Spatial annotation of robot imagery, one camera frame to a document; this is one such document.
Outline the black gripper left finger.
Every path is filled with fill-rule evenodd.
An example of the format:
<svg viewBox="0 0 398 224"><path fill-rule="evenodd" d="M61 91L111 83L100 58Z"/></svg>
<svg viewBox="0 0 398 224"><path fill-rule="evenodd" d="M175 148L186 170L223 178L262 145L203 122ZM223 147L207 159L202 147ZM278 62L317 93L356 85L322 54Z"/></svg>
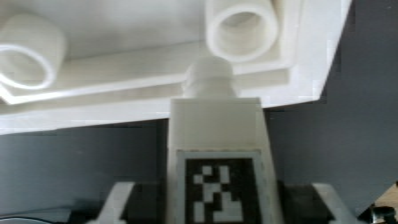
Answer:
<svg viewBox="0 0 398 224"><path fill-rule="evenodd" d="M86 224L164 224L163 186L155 182L118 182L104 207Z"/></svg>

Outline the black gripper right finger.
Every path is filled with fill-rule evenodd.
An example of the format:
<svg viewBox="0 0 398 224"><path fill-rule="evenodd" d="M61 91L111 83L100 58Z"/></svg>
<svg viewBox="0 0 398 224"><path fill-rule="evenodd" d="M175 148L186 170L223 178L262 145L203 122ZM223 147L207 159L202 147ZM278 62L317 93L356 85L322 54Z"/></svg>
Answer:
<svg viewBox="0 0 398 224"><path fill-rule="evenodd" d="M283 224L360 224L335 187L280 183Z"/></svg>

